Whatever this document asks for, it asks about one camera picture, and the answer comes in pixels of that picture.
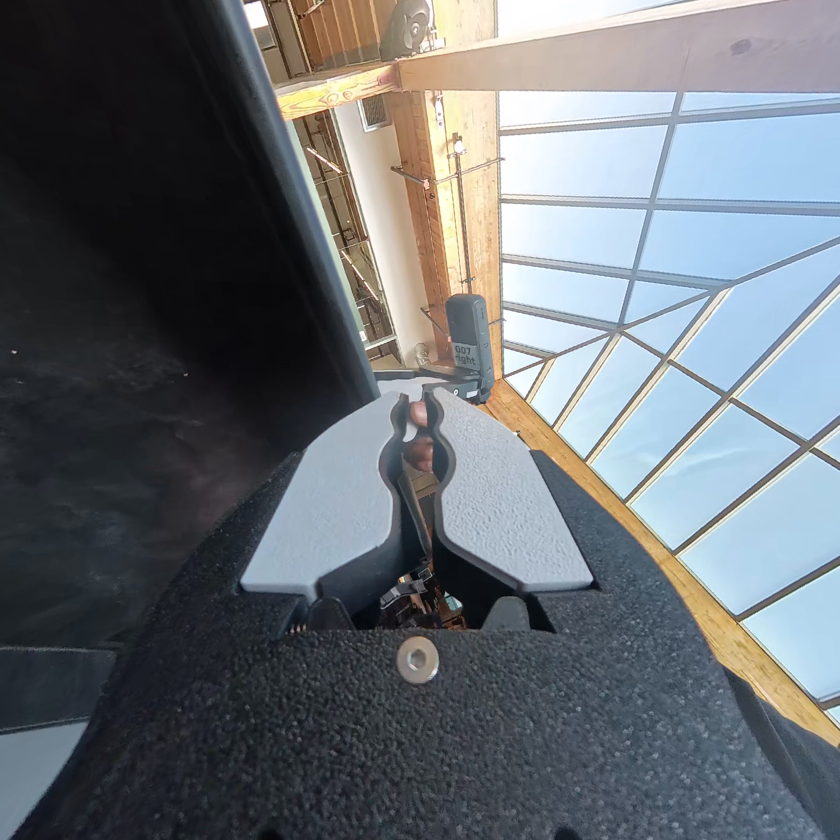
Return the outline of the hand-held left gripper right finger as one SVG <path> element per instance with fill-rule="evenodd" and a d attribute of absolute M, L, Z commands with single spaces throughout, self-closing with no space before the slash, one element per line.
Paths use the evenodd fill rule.
<path fill-rule="evenodd" d="M 506 596 L 590 589 L 594 577 L 532 451 L 444 387 L 426 392 L 434 441 L 434 575 L 482 624 Z"/>

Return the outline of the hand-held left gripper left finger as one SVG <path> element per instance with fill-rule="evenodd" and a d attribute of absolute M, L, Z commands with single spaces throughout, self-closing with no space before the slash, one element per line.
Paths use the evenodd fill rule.
<path fill-rule="evenodd" d="M 249 593 L 378 603 L 426 556 L 419 507 L 400 490 L 410 399 L 387 392 L 303 453 L 239 583 Z"/>

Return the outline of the person's right hand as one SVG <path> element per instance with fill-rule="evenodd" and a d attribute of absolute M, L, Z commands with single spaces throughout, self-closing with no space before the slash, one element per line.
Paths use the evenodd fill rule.
<path fill-rule="evenodd" d="M 434 471 L 434 439 L 428 431 L 427 406 L 425 402 L 411 402 L 408 414 L 409 425 L 413 425 L 415 435 L 403 442 L 405 462 L 420 473 Z"/>

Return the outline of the black metal pipe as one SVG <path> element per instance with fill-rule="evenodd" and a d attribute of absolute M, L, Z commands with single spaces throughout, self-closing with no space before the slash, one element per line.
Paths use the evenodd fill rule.
<path fill-rule="evenodd" d="M 464 184 L 465 175 L 471 174 L 473 172 L 479 172 L 493 165 L 497 165 L 501 162 L 504 162 L 506 158 L 503 156 L 498 156 L 494 159 L 483 161 L 482 163 L 474 165 L 468 169 L 464 169 L 461 162 L 461 158 L 463 158 L 466 154 L 467 149 L 465 146 L 463 135 L 458 132 L 453 132 L 452 151 L 447 156 L 448 160 L 455 162 L 455 173 L 453 175 L 451 174 L 446 176 L 445 178 L 439 179 L 434 178 L 432 176 L 414 175 L 407 172 L 404 169 L 404 166 L 401 164 L 392 165 L 390 169 L 391 172 L 401 176 L 407 182 L 421 186 L 426 193 L 430 193 L 432 187 L 439 188 L 441 185 L 445 185 L 450 182 L 455 182 L 457 192 L 458 220 L 460 224 L 459 230 L 463 252 L 462 256 L 464 260 L 464 268 L 460 280 L 460 285 L 462 287 L 466 286 L 467 293 L 472 295 L 475 293 L 474 284 L 476 283 L 476 275 L 472 270 L 473 266 L 470 262 L 471 257 L 469 250 L 469 228 L 467 225 L 466 192 Z"/>

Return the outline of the glass railing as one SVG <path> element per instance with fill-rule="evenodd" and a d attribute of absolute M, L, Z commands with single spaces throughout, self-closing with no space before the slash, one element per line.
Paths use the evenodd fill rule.
<path fill-rule="evenodd" d="M 338 122 L 327 110 L 295 119 L 293 127 L 338 254 L 339 275 L 366 357 L 376 371 L 401 369 L 403 353 Z"/>

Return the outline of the glass skylight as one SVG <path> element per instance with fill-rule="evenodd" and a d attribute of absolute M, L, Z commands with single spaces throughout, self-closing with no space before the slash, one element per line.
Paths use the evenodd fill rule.
<path fill-rule="evenodd" d="M 664 2 L 505 2 L 503 38 Z M 500 91 L 510 386 L 838 728 L 838 92 Z"/>

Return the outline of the wooden ceiling beam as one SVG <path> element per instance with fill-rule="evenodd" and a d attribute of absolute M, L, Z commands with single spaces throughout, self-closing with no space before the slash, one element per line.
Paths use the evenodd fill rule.
<path fill-rule="evenodd" d="M 839 3 L 675 3 L 397 66 L 403 90 L 833 93 Z"/>

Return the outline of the black round speaker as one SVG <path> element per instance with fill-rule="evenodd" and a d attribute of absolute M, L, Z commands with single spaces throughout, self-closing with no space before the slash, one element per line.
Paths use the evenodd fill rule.
<path fill-rule="evenodd" d="M 417 55 L 433 22 L 431 2 L 397 2 L 380 43 L 381 59 L 392 61 Z"/>

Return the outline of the black ribbed plastic panel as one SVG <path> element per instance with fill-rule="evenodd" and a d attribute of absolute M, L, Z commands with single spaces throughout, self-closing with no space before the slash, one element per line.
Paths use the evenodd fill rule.
<path fill-rule="evenodd" d="M 119 648 L 374 398 L 241 2 L 2 2 L 2 645 Z"/>

